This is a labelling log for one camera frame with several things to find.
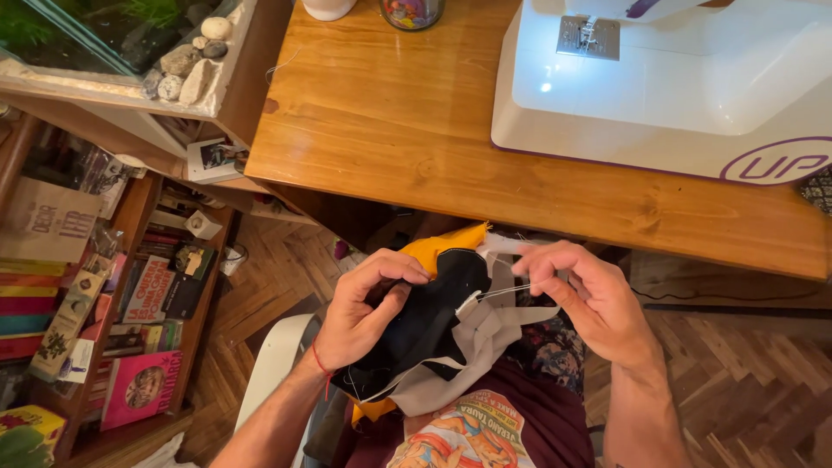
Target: wooden table top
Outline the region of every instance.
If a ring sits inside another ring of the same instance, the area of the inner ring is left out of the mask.
[[[359,0],[319,22],[297,2],[245,174],[635,248],[824,279],[832,222],[793,187],[749,187],[502,152],[490,142],[518,0],[451,0],[400,32]]]

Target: hand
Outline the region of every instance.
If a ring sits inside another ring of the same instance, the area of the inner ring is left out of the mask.
[[[527,272],[532,295],[545,292],[557,302],[600,357],[628,371],[664,368],[661,346],[620,268],[569,241],[524,246],[520,253],[514,274]],[[575,289],[557,277],[557,270],[569,270]]]
[[[375,309],[364,303],[364,299],[380,282],[398,279],[426,284],[430,274],[412,256],[381,249],[338,279],[314,344],[320,365],[326,371],[356,362],[378,342],[384,328],[402,310],[410,286],[403,283],[393,286]]]

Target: sewing machine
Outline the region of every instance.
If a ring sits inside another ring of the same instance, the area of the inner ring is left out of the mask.
[[[760,185],[832,164],[832,0],[524,0],[491,138]]]

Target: up logo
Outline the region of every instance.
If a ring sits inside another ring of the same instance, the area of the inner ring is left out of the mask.
[[[729,162],[720,179],[775,185],[809,176],[832,163],[832,137],[801,137],[751,150]]]

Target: t-shirt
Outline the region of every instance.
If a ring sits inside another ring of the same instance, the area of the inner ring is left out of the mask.
[[[347,408],[333,468],[592,467],[581,398],[499,359],[455,402],[429,415],[394,411],[355,430]]]

